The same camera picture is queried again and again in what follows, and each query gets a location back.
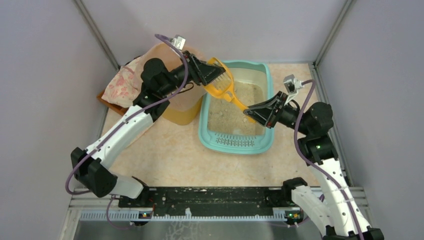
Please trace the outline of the yellow litter scoop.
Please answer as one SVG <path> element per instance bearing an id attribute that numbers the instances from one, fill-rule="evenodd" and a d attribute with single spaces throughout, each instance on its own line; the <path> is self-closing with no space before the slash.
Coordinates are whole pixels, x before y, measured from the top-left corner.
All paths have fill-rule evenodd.
<path id="1" fill-rule="evenodd" d="M 235 81 L 229 68 L 215 57 L 209 59 L 207 63 L 212 64 L 214 67 L 222 67 L 224 72 L 215 78 L 211 83 L 203 86 L 203 88 L 212 97 L 226 100 L 227 102 L 237 106 L 241 112 L 244 113 L 244 110 L 247 110 L 248 107 L 244 105 L 236 96 Z"/>

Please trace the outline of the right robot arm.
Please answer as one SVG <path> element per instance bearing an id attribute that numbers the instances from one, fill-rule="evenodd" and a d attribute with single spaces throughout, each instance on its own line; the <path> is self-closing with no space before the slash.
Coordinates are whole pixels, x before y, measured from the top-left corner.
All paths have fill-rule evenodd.
<path id="1" fill-rule="evenodd" d="M 315 102 L 304 110 L 288 95 L 278 92 L 271 99 L 247 107 L 243 113 L 266 128 L 280 123 L 294 130 L 295 148 L 319 181 L 323 199 L 318 199 L 305 180 L 283 182 L 284 196 L 298 205 L 318 228 L 324 240 L 383 240 L 362 214 L 342 173 L 336 148 L 328 134 L 333 127 L 332 107 Z"/>

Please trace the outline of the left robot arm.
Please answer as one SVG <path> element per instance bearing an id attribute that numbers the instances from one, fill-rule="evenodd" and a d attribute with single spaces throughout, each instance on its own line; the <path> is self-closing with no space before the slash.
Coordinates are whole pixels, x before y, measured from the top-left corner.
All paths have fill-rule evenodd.
<path id="1" fill-rule="evenodd" d="M 70 154 L 70 177 L 98 198 L 120 195 L 136 199 L 146 184 L 136 177 L 110 171 L 118 155 L 136 136 L 149 129 L 170 105 L 170 99 L 188 83 L 211 87 L 230 75 L 219 60 L 203 61 L 189 51 L 179 53 L 182 65 L 169 71 L 159 58 L 151 58 L 143 66 L 141 92 L 121 119 L 101 138 L 84 149 L 76 147 Z"/>

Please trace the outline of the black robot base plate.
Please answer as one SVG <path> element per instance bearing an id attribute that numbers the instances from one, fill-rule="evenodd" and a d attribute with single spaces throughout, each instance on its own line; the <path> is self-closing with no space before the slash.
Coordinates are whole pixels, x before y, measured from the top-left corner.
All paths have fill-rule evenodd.
<path id="1" fill-rule="evenodd" d="M 118 200 L 120 208 L 151 209 L 151 217 L 265 217 L 296 222 L 305 217 L 281 187 L 151 187 L 138 198 Z"/>

